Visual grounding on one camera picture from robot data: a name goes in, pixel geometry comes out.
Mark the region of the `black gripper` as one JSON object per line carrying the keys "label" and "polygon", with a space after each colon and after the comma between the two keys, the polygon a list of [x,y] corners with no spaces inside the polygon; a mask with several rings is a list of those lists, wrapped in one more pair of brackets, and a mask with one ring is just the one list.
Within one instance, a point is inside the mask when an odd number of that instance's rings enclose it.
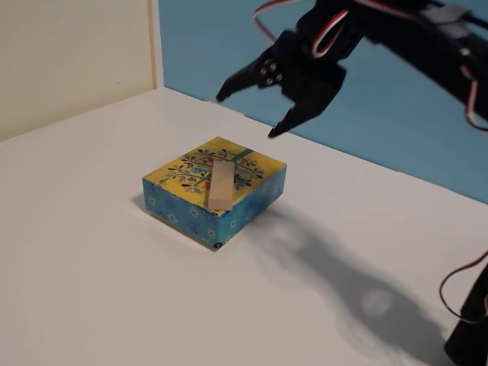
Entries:
{"label": "black gripper", "polygon": [[268,88],[280,84],[282,94],[296,104],[270,130],[268,138],[275,138],[319,116],[340,91],[345,76],[346,69],[335,60],[314,59],[300,36],[286,30],[272,46],[272,54],[267,49],[227,78],[216,100],[224,101],[252,86]]}

